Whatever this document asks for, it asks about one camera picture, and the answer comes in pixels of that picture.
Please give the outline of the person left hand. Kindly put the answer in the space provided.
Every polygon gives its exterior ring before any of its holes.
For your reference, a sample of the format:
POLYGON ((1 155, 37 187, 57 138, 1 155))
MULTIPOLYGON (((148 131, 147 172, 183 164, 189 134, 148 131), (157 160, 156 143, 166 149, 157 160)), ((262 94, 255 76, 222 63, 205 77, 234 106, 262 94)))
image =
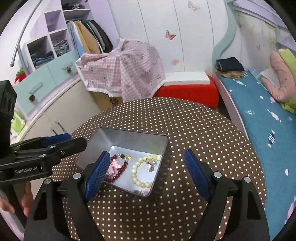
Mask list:
MULTIPOLYGON (((23 207, 23 213, 26 217, 29 216, 30 207, 33 204, 32 185, 30 181, 26 182, 25 193, 21 199, 21 205, 23 207)), ((6 200, 1 197, 1 210, 15 213, 15 208, 6 200)))

